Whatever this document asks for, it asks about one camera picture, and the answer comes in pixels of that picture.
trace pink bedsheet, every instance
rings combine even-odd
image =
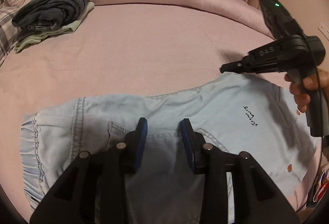
[[[8,1],[21,6],[28,0]],[[81,96],[149,96],[200,86],[219,77],[223,63],[272,41],[260,12],[241,0],[92,1],[104,6],[96,6],[75,33],[11,52],[0,68],[0,182],[26,219],[31,210],[19,156],[23,115]],[[288,86],[283,74],[262,76]],[[295,208],[319,159],[288,198]]]

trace power outlet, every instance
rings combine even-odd
[[[329,29],[321,22],[318,29],[324,34],[324,36],[329,40]]]

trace light green folded cloth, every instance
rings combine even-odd
[[[53,31],[45,31],[39,34],[31,34],[30,36],[26,37],[24,40],[22,40],[20,43],[16,42],[16,45],[14,46],[15,53],[20,52],[24,47],[31,44],[38,44],[42,40],[46,39],[48,36],[51,35],[58,35],[58,34],[70,34],[74,33],[76,29],[78,29],[79,25],[81,24],[83,18],[87,15],[87,13],[93,9],[95,4],[93,2],[89,2],[82,13],[78,16],[77,20],[73,21],[72,23],[61,26],[57,30]]]

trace black embroidered text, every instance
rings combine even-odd
[[[243,108],[245,109],[246,111],[246,116],[249,118],[250,120],[250,124],[251,125],[254,125],[254,126],[257,126],[258,124],[255,123],[255,121],[253,120],[254,118],[254,115],[248,110],[248,107],[247,106],[243,106]]]

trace blue gripper pad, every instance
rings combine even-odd
[[[194,152],[192,150],[192,144],[191,144],[191,140],[187,131],[187,127],[186,124],[183,121],[181,121],[181,132],[182,132],[182,137],[183,137],[183,143],[184,143],[184,147],[185,147],[185,152],[186,152],[186,156],[187,156],[187,161],[189,163],[189,168],[191,169],[191,171],[194,173]]]
[[[145,118],[140,118],[137,129],[135,131],[135,135],[139,135],[138,144],[136,147],[136,151],[134,154],[134,169],[137,171],[140,168],[140,165],[142,163],[143,153],[144,153],[144,147],[147,137],[147,120]]]

